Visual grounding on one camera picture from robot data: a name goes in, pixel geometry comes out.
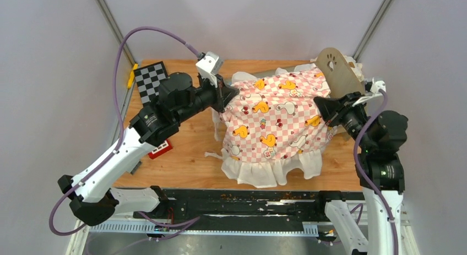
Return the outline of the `wooden pet bed striped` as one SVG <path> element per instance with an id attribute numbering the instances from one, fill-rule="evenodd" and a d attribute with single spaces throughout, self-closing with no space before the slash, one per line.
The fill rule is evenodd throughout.
<path id="1" fill-rule="evenodd" d="M 268 70 L 256 74 L 236 72 L 232 76 L 232 83 L 239 86 L 242 81 L 258 86 L 254 90 L 253 102 L 259 103 L 262 110 L 268 110 L 271 115 L 262 120 L 258 116 L 251 116 L 250 120 L 256 120 L 257 131 L 273 131 L 279 138 L 288 137 L 290 140 L 317 139 L 328 141 L 335 134 L 345 134 L 343 127 L 327 127 L 319 119 L 316 108 L 306 109 L 300 105 L 293 105 L 295 99 L 280 97 L 274 100 L 275 107 L 267 108 L 265 100 L 271 100 L 272 94 L 279 88 L 279 83 L 286 83 L 286 91 L 300 93 L 297 85 L 289 83 L 292 74 L 304 74 L 299 77 L 299 86 L 306 88 L 305 94 L 324 94 L 327 97 L 341 97 L 353 91 L 363 92 L 363 85 L 354 75 L 344 55 L 335 48 L 323 49 L 316 59 L 309 64 L 302 64 L 286 69 Z"/>

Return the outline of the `pink checkered duck cushion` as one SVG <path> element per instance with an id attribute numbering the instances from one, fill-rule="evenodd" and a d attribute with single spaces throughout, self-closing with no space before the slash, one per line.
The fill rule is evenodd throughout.
<path id="1" fill-rule="evenodd" d="M 256 188 L 286 185 L 295 169 L 307 180 L 319 176 L 336 132 L 313 100 L 331 93 L 323 72 L 314 64 L 278 68 L 261 78 L 236 72 L 231 85 L 238 95 L 224 112 L 213 112 L 214 126 L 226 127 L 221 152 L 205 156 L 220 159 L 228 178 Z"/>

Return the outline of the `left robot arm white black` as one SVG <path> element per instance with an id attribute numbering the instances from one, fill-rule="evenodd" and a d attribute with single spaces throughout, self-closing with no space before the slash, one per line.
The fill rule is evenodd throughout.
<path id="1" fill-rule="evenodd" d="M 187 73 L 172 73 L 158 87 L 158 96 L 134 116 L 116 144 L 81 173 L 58 180 L 70 199 L 76 218 L 88 226 L 103 223 L 120 213 L 142 211 L 163 218 L 169 210 L 158 186 L 119 189 L 114 182 L 134 169 L 140 159 L 178 133 L 182 122 L 211 107 L 224 112 L 239 89 L 226 85 L 222 76 L 199 78 L 199 87 Z"/>

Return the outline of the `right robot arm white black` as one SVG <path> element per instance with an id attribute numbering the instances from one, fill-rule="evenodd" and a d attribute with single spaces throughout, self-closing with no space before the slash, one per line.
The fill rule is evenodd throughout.
<path id="1" fill-rule="evenodd" d="M 318 111 L 329 127 L 343 126 L 354 139 L 353 157 L 367 210 L 368 236 L 364 236 L 342 199 L 323 199 L 315 204 L 315 215 L 330 220 L 346 254 L 401 254 L 401 206 L 404 199 L 404 169 L 398 157 L 406 142 L 408 118 L 386 110 L 387 93 L 380 90 L 383 102 L 368 116 L 360 92 L 341 98 L 315 97 Z"/>

